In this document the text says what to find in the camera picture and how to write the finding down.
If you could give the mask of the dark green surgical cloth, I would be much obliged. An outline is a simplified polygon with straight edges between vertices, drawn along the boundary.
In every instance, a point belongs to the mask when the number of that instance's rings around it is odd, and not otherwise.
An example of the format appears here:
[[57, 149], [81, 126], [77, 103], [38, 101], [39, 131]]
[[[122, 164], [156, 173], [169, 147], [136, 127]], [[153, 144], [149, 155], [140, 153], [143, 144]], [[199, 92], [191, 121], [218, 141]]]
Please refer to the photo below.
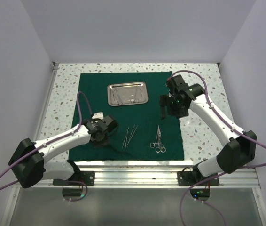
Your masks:
[[[109, 145], [95, 148], [92, 144], [70, 149], [69, 159], [73, 161], [179, 161], [184, 159], [180, 123], [175, 117], [161, 119], [159, 97], [168, 94], [165, 83], [171, 72], [154, 73], [83, 73], [79, 80], [79, 91], [84, 92], [93, 113], [103, 112], [112, 116], [119, 124], [118, 131], [109, 137]], [[107, 86], [127, 82], [144, 82], [149, 100], [141, 105], [110, 106]], [[129, 127], [128, 139], [134, 126], [138, 128], [126, 149], [122, 149], [123, 140]], [[162, 144], [165, 153], [157, 153], [150, 148], [155, 141], [157, 127], [160, 125]]]

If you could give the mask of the steel ring-handled forceps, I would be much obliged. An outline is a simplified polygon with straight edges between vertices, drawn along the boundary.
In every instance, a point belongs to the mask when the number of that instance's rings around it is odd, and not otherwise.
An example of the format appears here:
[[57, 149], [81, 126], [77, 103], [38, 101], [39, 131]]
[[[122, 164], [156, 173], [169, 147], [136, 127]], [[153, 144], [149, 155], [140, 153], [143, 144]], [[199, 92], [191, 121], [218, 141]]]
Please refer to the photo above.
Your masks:
[[157, 147], [157, 133], [156, 133], [156, 138], [155, 138], [155, 141], [154, 142], [152, 142], [152, 143], [150, 143], [150, 148], [155, 148], [156, 149], [156, 147]]

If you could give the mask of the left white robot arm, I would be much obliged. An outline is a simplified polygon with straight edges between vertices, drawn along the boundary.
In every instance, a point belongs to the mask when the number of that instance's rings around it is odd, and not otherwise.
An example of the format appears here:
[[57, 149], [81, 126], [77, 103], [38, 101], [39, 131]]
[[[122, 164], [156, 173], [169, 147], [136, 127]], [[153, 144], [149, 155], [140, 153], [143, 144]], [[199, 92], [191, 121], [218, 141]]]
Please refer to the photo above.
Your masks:
[[22, 140], [8, 165], [22, 188], [30, 188], [41, 180], [54, 179], [63, 185], [83, 182], [83, 173], [72, 160], [52, 162], [63, 152], [80, 145], [103, 146], [108, 143], [108, 134], [118, 128], [110, 115], [102, 119], [84, 120], [70, 130], [39, 141]]

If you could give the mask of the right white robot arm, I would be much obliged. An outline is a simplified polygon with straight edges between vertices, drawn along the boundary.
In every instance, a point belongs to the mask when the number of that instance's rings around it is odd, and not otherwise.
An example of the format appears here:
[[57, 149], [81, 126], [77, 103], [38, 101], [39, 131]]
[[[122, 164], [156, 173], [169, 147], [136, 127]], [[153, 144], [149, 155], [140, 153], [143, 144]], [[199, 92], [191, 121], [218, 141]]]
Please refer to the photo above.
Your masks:
[[223, 148], [220, 153], [193, 166], [191, 171], [183, 171], [182, 177], [189, 184], [204, 184], [209, 177], [220, 172], [232, 173], [251, 162], [255, 157], [257, 136], [246, 132], [219, 112], [207, 90], [200, 84], [189, 86], [181, 75], [167, 80], [168, 95], [159, 97], [161, 117], [187, 117], [189, 111], [197, 114], [217, 136]]

